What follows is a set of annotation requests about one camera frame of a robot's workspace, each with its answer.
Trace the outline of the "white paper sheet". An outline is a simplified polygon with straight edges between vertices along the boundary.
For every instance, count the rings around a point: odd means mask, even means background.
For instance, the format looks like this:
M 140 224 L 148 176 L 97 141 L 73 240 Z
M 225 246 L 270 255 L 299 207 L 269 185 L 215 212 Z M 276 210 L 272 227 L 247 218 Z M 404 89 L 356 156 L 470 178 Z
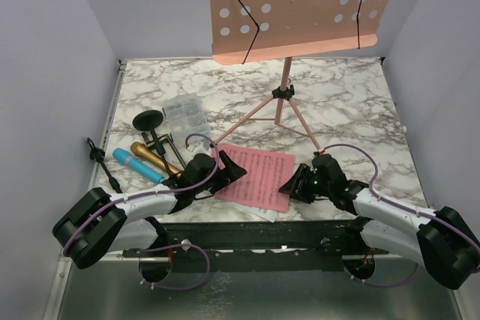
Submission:
M 276 220 L 276 217 L 278 213 L 274 210 L 270 209 L 264 209 L 264 208 L 256 208 L 256 207 L 251 207 L 247 206 L 247 210 L 258 217 L 263 218 L 264 220 L 267 220 L 271 223 L 273 223 Z

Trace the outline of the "pink music stand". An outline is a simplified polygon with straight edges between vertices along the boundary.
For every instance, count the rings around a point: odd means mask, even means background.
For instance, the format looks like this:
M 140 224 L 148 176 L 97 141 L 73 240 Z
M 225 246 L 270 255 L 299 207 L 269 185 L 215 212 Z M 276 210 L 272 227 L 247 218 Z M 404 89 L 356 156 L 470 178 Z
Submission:
M 209 0 L 212 56 L 222 65 L 280 59 L 283 73 L 269 95 L 281 124 L 284 105 L 296 108 L 289 75 L 293 59 L 377 43 L 389 0 Z

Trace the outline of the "gold microphone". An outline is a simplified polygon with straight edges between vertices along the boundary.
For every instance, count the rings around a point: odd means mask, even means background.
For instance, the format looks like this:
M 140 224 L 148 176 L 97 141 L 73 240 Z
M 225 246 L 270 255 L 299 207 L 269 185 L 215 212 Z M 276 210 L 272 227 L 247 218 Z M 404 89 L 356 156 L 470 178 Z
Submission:
M 130 149 L 134 155 L 141 157 L 156 167 L 166 171 L 170 177 L 173 176 L 174 178 L 179 178 L 182 175 L 182 170 L 175 167 L 173 164 L 168 163 L 160 155 L 150 151 L 146 145 L 140 142 L 133 142 L 130 146 Z

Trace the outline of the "pink sheet music page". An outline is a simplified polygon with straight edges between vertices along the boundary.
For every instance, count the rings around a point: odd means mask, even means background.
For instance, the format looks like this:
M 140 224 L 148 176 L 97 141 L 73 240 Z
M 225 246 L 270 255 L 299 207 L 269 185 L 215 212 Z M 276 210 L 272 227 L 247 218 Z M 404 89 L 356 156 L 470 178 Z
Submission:
M 231 144 L 222 144 L 220 149 L 247 174 L 216 193 L 216 200 L 282 213 L 289 210 L 289 197 L 279 189 L 294 173 L 294 155 Z

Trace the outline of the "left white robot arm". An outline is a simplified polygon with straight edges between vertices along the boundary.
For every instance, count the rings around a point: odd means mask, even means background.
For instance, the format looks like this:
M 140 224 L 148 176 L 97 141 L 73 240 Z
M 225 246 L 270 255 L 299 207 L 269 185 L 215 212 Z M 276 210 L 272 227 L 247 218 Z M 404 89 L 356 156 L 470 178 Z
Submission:
M 166 248 L 163 234 L 150 230 L 143 236 L 126 235 L 131 223 L 155 215 L 174 214 L 190 206 L 198 193 L 217 193 L 246 176 L 248 171 L 225 151 L 216 157 L 196 154 L 184 171 L 149 190 L 109 194 L 90 189 L 52 228 L 63 255 L 79 269 L 98 262 L 105 254 L 142 248 L 159 256 Z

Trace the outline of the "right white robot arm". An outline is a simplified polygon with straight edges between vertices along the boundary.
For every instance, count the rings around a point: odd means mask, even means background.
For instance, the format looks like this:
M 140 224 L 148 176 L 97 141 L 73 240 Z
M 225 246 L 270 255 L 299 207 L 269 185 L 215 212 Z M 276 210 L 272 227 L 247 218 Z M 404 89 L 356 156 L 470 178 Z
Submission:
M 459 289 L 479 272 L 479 240 L 458 211 L 408 205 L 375 191 L 371 184 L 350 180 L 329 154 L 301 164 L 279 193 L 303 203 L 327 198 L 355 215 L 345 235 L 355 254 L 385 250 L 421 265 L 447 289 Z

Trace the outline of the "black desktop mic stand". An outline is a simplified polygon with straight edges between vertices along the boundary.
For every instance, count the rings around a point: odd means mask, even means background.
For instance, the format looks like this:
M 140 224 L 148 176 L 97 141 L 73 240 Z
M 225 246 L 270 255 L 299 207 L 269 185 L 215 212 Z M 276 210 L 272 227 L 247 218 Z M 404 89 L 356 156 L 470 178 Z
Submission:
M 177 156 L 183 167 L 186 167 L 186 163 L 183 161 L 179 151 L 173 146 L 173 141 L 168 134 L 163 136 L 157 135 L 156 129 L 163 123 L 163 113 L 159 110 L 146 110 L 139 113 L 132 120 L 133 127 L 141 132 L 144 140 L 144 145 L 148 149 L 157 155 L 160 155 L 163 159 L 166 159 L 166 149 L 164 143 L 168 144 L 173 153 Z

